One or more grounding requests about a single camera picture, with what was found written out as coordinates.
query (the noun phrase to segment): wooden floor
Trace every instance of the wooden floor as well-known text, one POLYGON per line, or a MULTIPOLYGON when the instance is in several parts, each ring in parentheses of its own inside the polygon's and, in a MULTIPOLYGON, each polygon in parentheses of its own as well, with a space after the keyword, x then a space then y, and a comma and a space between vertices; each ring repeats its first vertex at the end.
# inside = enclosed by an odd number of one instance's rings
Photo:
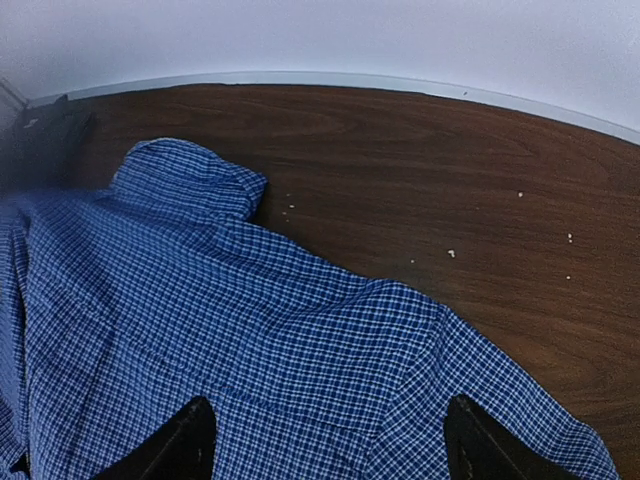
POLYGON ((374 90, 208 85, 81 103, 98 124, 75 185, 108 185, 135 142, 160 136, 265 173, 259 224, 451 306, 640 478, 640 147, 374 90))

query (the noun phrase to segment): checkered fabric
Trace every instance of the checkered fabric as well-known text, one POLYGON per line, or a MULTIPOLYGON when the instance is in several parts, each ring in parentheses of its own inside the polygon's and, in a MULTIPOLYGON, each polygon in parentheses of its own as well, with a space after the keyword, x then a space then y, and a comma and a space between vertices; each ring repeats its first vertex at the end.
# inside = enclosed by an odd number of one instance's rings
POLYGON ((618 478, 603 442, 451 310, 252 225, 264 176, 173 139, 110 188, 17 197, 0 226, 0 474, 88 478, 195 395, 216 479, 445 479, 466 393, 534 451, 618 478))

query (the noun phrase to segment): shirt sleeve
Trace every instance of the shirt sleeve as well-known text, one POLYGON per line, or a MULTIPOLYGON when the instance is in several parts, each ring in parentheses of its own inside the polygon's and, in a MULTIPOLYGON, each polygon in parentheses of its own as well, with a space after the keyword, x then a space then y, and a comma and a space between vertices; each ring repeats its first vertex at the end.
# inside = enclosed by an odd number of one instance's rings
POLYGON ((533 451, 580 478, 619 478, 590 427, 450 310, 415 358, 369 451, 368 480, 449 478, 444 418, 450 399, 461 393, 533 451))
POLYGON ((227 162, 195 143, 173 138, 140 142, 125 158, 111 191, 138 209, 207 222, 216 215, 251 218, 267 184, 264 175, 227 162))
POLYGON ((27 451, 25 231, 15 211, 0 207, 0 478, 22 478, 9 469, 27 451))

